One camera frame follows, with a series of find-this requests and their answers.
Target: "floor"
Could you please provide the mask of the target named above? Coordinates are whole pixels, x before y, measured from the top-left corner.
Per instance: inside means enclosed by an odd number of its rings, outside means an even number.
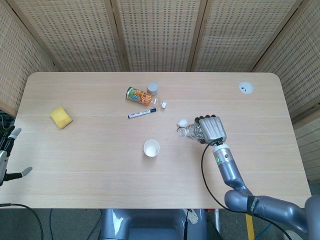
[[[320,195],[320,183],[310,185],[313,195]],[[42,222],[44,239],[50,240],[49,216],[50,209],[35,210]],[[220,210],[221,236],[224,240],[248,239],[246,218],[244,214]],[[99,209],[54,209],[52,211],[52,230],[55,240],[85,240],[99,220]],[[213,215],[208,213],[208,220],[213,220]],[[257,236],[269,224],[263,220],[253,218],[254,233]],[[101,222],[91,235],[91,240],[96,240],[99,235]],[[37,220],[26,209],[0,209],[0,239],[6,240],[38,240],[40,229]],[[271,226],[259,240],[282,240],[282,233]]]

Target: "bottle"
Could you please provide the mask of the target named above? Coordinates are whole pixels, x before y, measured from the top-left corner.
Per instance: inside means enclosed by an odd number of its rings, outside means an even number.
[[[165,109],[167,106],[167,102],[161,101],[158,96],[152,96],[151,94],[138,90],[132,86],[128,88],[125,96],[129,100],[147,106],[152,105],[154,107],[161,107],[162,109]]]
[[[201,131],[199,123],[190,124],[186,127],[180,127],[177,129],[177,132],[180,137],[187,137],[192,140],[204,139],[204,135]]]
[[[166,101],[161,101],[158,96],[153,96],[151,98],[150,104],[155,108],[161,107],[162,109],[165,109],[166,106],[167,106],[167,102]]]

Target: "white paper cup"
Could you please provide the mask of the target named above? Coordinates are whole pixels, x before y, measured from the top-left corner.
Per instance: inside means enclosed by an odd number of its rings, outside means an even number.
[[[143,151],[145,155],[147,155],[150,158],[154,158],[159,153],[160,144],[153,139],[149,139],[144,143]]]

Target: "label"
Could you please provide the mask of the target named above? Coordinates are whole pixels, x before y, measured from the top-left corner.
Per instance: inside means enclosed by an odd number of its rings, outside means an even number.
[[[149,93],[135,89],[134,87],[129,87],[128,91],[126,92],[126,98],[143,105],[149,105],[152,96]]]
[[[255,196],[248,196],[246,202],[246,213],[253,216],[255,214],[255,209],[259,204],[259,200]]]

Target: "cable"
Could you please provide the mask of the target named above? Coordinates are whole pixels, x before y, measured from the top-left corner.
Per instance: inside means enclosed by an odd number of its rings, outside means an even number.
[[[7,130],[8,128],[5,128],[5,125],[4,125],[4,117],[1,115],[1,122],[2,122],[2,128],[4,129],[4,130]]]
[[[52,231],[52,227],[51,227],[51,216],[52,216],[52,211],[53,209],[50,209],[50,215],[49,215],[49,228],[50,228],[50,235],[51,235],[51,240],[54,240],[54,233]]]
[[[202,153],[202,157],[201,157],[201,174],[202,174],[202,178],[203,178],[203,181],[204,181],[204,185],[205,185],[207,191],[209,192],[209,194],[211,195],[211,197],[212,197],[223,209],[225,209],[225,210],[227,210],[227,211],[229,211],[229,212],[232,212],[232,213],[242,213],[242,214],[246,214],[247,212],[245,212],[245,211],[234,211],[234,210],[231,210],[231,209],[227,208],[226,206],[222,205],[222,204],[216,199],[216,197],[213,195],[213,193],[210,191],[210,189],[209,189],[209,187],[208,187],[208,184],[207,184],[207,181],[206,181],[206,178],[205,178],[205,174],[204,174],[204,156],[205,156],[205,153],[206,153],[208,147],[209,147],[212,143],[214,143],[214,142],[216,142],[216,140],[213,140],[213,141],[209,142],[209,144],[204,148],[203,153]],[[283,232],[284,235],[285,235],[289,240],[292,240],[292,238],[289,236],[289,234],[288,234],[282,227],[280,227],[278,224],[276,224],[275,222],[273,222],[273,221],[271,221],[271,220],[269,220],[269,219],[267,219],[267,218],[264,218],[264,217],[262,217],[262,216],[256,215],[256,214],[254,214],[253,216],[256,217],[256,218],[265,220],[265,221],[267,221],[268,223],[274,225],[277,229],[279,229],[281,232]]]
[[[184,222],[184,232],[183,232],[183,240],[188,240],[188,214],[189,209],[186,210],[185,222]]]
[[[98,224],[100,223],[100,220],[101,220],[101,218],[102,218],[102,211],[101,211],[101,209],[99,209],[99,210],[100,210],[100,217],[99,217],[98,221],[96,222],[96,224],[94,225],[94,227],[92,228],[92,230],[91,230],[89,236],[86,238],[86,240],[89,240],[89,238],[91,237],[91,235],[94,233],[96,227],[97,227]]]
[[[28,207],[26,205],[23,205],[23,204],[18,204],[18,203],[2,203],[2,204],[0,204],[0,208],[9,207],[9,206],[19,206],[19,207],[23,207],[23,208],[28,209],[29,211],[31,211],[33,213],[33,215],[35,216],[36,220],[38,221],[38,224],[39,224],[39,227],[40,227],[40,232],[41,232],[41,240],[44,240],[44,230],[42,228],[42,224],[41,224],[40,218],[32,208],[30,208],[30,207]]]
[[[270,226],[271,226],[271,223],[262,232],[260,232],[258,236],[255,237],[254,240],[258,240],[262,236],[262,234],[264,234],[270,228]]]

